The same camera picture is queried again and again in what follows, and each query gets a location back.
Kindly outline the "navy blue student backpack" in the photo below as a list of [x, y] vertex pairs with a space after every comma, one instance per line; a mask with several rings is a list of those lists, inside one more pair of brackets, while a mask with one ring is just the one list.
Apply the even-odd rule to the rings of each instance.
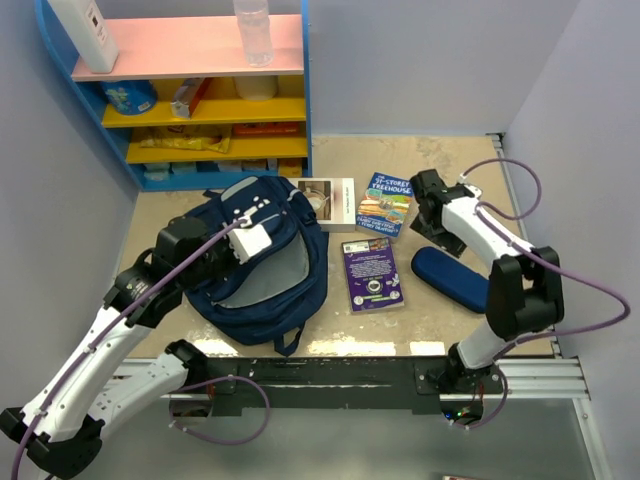
[[217, 267], [185, 295], [192, 307], [222, 333], [243, 345], [270, 342], [288, 357], [298, 348], [306, 322], [328, 291], [329, 235], [303, 195], [279, 176], [247, 177], [187, 217], [214, 235], [245, 217], [245, 228], [261, 227], [271, 244], [230, 270]]

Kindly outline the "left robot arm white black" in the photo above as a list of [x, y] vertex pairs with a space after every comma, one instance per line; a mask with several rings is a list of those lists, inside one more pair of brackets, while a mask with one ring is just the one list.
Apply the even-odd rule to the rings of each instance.
[[142, 404], [158, 387], [196, 392], [205, 385], [203, 363], [163, 354], [124, 392], [104, 389], [129, 353], [180, 305], [186, 289], [235, 264], [229, 236], [245, 223], [235, 220], [209, 235], [198, 219], [174, 219], [154, 247], [117, 275], [89, 331], [47, 386], [24, 406], [2, 411], [1, 430], [17, 444], [12, 478], [29, 457], [49, 476], [71, 479], [96, 458], [108, 430], [132, 404]]

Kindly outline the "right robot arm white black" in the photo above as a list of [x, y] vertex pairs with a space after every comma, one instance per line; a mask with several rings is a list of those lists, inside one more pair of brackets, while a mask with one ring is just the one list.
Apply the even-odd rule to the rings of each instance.
[[485, 320], [453, 344], [444, 366], [430, 373], [442, 393], [466, 393], [490, 374], [512, 341], [564, 318], [559, 256], [509, 232], [480, 208], [479, 188], [448, 186], [434, 169], [410, 180], [419, 211], [411, 229], [430, 241], [411, 260], [424, 283]]

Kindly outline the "purple paperback book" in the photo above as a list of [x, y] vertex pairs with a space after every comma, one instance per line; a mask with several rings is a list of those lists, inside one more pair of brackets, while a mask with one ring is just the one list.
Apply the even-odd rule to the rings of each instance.
[[404, 305], [388, 237], [344, 242], [341, 252], [352, 313], [370, 313]]

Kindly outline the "blue pencil case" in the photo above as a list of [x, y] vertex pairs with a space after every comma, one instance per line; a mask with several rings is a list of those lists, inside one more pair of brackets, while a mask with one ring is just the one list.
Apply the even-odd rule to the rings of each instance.
[[485, 313], [489, 281], [443, 251], [421, 248], [411, 260], [411, 270], [455, 303], [474, 313]]

